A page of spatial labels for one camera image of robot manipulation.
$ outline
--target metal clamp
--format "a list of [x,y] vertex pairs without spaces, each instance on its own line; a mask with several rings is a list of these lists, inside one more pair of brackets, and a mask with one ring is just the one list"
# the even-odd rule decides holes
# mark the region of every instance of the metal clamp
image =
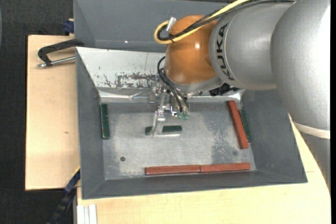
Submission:
[[61,43],[57,43],[57,44],[53,44],[50,46],[40,48],[37,55],[44,63],[38,64],[37,67],[50,67],[58,63],[75,60],[75,57],[73,56],[73,57],[51,61],[49,57],[47,56],[47,54],[50,54],[52,52],[68,49],[71,47],[84,47],[84,43],[80,41],[79,39],[72,39],[72,40],[68,40],[65,42],[61,42]]

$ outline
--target red wooden block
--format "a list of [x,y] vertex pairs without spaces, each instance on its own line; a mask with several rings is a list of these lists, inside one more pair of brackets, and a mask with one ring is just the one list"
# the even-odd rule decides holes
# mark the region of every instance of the red wooden block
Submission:
[[241,149],[248,148],[248,141],[247,141],[246,133],[243,127],[243,123],[241,121],[242,119],[240,117],[236,102],[233,100],[228,101],[227,106],[229,108],[231,119],[235,127],[236,135],[237,135],[238,142],[239,142],[239,147]]
[[215,173],[215,172],[233,172],[250,170],[250,163],[226,163],[226,164],[207,164],[201,165],[201,173]]
[[199,165],[152,166],[145,168],[145,175],[199,173],[199,171]]

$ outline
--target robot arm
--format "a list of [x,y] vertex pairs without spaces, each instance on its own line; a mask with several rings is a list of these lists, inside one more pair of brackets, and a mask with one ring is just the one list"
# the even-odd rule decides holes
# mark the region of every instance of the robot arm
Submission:
[[[185,94],[223,83],[277,88],[295,126],[316,144],[321,170],[330,170],[323,157],[330,152],[330,7],[331,0],[239,0],[178,20],[166,38],[163,23],[154,38],[167,44],[164,75]],[[310,135],[326,142],[317,146]]]

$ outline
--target plywood table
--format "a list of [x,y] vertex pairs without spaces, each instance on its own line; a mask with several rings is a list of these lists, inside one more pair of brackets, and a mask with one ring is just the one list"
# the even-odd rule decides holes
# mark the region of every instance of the plywood table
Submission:
[[[29,36],[26,190],[64,188],[79,165],[75,65],[37,69],[39,48],[72,39]],[[58,52],[52,59],[72,56]],[[97,205],[98,223],[331,223],[323,176],[295,129],[308,183],[82,200]]]

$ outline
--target yellow cable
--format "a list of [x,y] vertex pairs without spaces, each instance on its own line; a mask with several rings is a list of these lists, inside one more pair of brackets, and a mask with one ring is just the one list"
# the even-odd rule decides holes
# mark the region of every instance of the yellow cable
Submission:
[[[231,3],[231,4],[229,4],[229,5],[227,5],[227,6],[223,7],[223,8],[221,8],[219,11],[217,11],[216,13],[214,13],[213,15],[211,15],[208,19],[213,18],[213,17],[215,17],[215,16],[217,16],[217,15],[219,15],[219,14],[225,13],[225,12],[229,11],[230,9],[232,9],[232,8],[234,8],[234,7],[236,7],[236,6],[240,5],[240,4],[243,4],[243,3],[245,3],[245,2],[248,2],[248,1],[252,1],[252,0],[237,0],[237,1],[234,1],[233,3]],[[165,21],[165,22],[161,23],[161,24],[155,29],[155,32],[154,32],[154,40],[155,40],[157,43],[159,43],[159,44],[171,44],[171,43],[173,43],[173,42],[179,41],[179,40],[185,38],[186,36],[192,34],[193,32],[197,31],[197,30],[201,27],[201,26],[199,26],[199,27],[197,27],[197,28],[195,28],[195,29],[193,29],[193,30],[191,30],[191,31],[189,31],[189,32],[187,32],[187,33],[185,33],[185,34],[179,36],[179,37],[173,38],[172,40],[159,40],[159,39],[158,39],[158,32],[159,32],[159,30],[160,30],[164,25],[167,25],[168,22],[169,22],[169,21]]]

